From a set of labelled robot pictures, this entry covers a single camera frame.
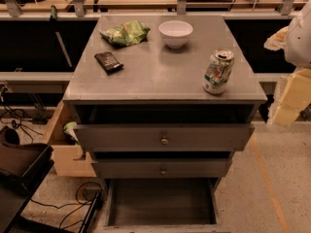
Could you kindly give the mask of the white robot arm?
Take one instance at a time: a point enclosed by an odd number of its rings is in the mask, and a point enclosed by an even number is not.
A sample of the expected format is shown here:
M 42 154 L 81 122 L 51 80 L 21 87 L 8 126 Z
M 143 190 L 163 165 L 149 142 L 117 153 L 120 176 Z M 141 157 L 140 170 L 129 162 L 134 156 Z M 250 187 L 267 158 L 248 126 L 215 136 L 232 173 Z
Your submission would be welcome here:
M 270 120 L 279 126 L 290 126 L 311 103 L 311 0 L 282 28 L 267 40 L 268 49 L 283 49 L 285 59 L 296 67 L 281 83 Z

